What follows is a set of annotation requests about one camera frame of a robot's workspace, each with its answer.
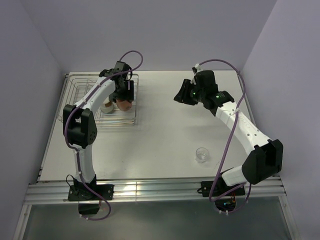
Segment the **pink patterned ceramic mug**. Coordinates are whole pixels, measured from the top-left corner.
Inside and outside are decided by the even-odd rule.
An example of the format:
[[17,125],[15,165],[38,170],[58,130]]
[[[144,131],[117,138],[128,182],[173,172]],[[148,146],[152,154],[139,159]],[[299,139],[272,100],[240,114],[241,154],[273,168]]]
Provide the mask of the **pink patterned ceramic mug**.
[[116,100],[116,105],[117,105],[118,109],[123,112],[129,111],[133,106],[132,102],[127,101],[127,100],[120,100],[120,99]]

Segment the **brown metal-lined cup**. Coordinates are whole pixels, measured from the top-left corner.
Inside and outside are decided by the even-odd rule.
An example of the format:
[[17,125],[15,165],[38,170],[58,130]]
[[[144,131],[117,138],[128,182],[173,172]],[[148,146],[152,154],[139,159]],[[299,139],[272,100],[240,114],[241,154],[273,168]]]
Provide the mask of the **brown metal-lined cup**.
[[103,114],[110,114],[111,112],[114,111],[114,103],[110,100],[105,100],[101,105],[100,105],[100,110]]

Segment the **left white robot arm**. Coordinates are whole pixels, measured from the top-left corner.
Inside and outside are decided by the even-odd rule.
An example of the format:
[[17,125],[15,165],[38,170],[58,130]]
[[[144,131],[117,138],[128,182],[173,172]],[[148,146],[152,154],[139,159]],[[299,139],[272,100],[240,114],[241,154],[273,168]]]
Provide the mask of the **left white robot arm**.
[[98,80],[81,100],[63,108],[63,135],[67,146],[73,150],[76,168],[70,193],[81,200],[103,196],[97,186],[92,160],[92,146],[98,135],[96,112],[111,114],[115,109],[131,110],[135,91],[131,78],[132,68],[118,61],[114,68],[99,73]]

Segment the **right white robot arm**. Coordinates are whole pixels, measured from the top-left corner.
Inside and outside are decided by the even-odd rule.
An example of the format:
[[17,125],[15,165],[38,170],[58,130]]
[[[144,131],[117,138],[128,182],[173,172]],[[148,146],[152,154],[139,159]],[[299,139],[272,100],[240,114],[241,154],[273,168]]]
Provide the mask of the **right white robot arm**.
[[184,79],[174,101],[186,105],[202,103],[221,120],[244,148],[247,158],[241,166],[233,167],[219,175],[217,191],[229,194],[234,186],[250,183],[256,185],[282,170],[284,146],[263,134],[239,109],[227,91],[220,91],[212,70],[195,73],[194,78]]

